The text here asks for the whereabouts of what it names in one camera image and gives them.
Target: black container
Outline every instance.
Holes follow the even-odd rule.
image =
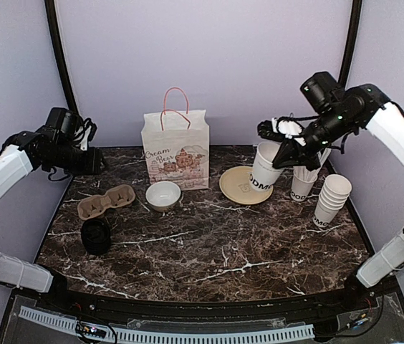
[[[81,228],[81,240],[87,253],[105,254],[111,247],[110,226],[102,219],[87,220]]]

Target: yellow plate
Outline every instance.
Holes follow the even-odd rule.
[[[228,169],[219,179],[219,187],[224,196],[233,202],[250,206],[266,201],[273,188],[265,192],[258,192],[250,188],[250,166],[237,166]]]

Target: pink rope handle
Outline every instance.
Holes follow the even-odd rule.
[[[183,93],[183,95],[185,96],[185,99],[186,99],[186,115],[187,115],[187,114],[188,114],[188,111],[189,111],[189,100],[188,100],[188,97],[186,97],[185,91],[183,91],[183,90],[180,89],[179,87],[171,87],[171,88],[169,88],[169,89],[167,90],[167,92],[165,93],[165,95],[164,95],[164,115],[167,115],[166,110],[169,110],[169,109],[167,108],[167,96],[168,96],[168,93],[169,93],[171,90],[178,90],[178,91],[180,91],[181,93]]]
[[[164,122],[162,121],[163,116],[164,116],[164,112],[168,110],[168,111],[173,111],[175,113],[178,113],[181,117],[183,117],[186,122],[188,122],[188,127],[186,129],[189,129],[189,127],[191,126],[191,121],[185,116],[185,115],[181,115],[178,111],[176,110],[172,110],[172,109],[164,109],[162,110],[162,112],[160,113],[160,127],[162,128],[162,131],[164,131]]]

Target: white cable tray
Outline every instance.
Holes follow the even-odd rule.
[[[77,320],[75,317],[66,315],[54,315],[41,310],[21,306],[19,317],[36,324],[43,325],[56,331],[77,335]],[[111,330],[104,325],[85,322],[95,325],[107,331],[104,343],[114,343],[115,337]],[[112,326],[117,333],[118,343],[138,344],[273,344],[292,343],[298,340],[314,338],[313,325],[296,326],[293,328],[282,328],[278,330],[267,330],[249,333],[216,333],[216,334],[190,334],[190,333],[155,333],[137,330],[128,330]],[[85,335],[86,338],[98,339],[98,337]]]

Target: purple wall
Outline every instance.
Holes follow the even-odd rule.
[[[98,145],[141,145],[143,113],[182,87],[213,144],[257,143],[263,119],[312,111],[299,86],[337,75],[350,0],[58,1],[74,91]],[[169,104],[183,108],[171,93]]]
[[[12,134],[44,124],[66,106],[44,2],[0,1],[0,148]],[[36,172],[0,200],[0,251],[33,261],[66,184]],[[0,322],[9,289],[0,286]]]
[[[349,86],[373,83],[404,109],[404,1],[365,1]],[[376,249],[404,227],[404,168],[368,132],[332,155]],[[404,270],[398,273],[404,292]]]

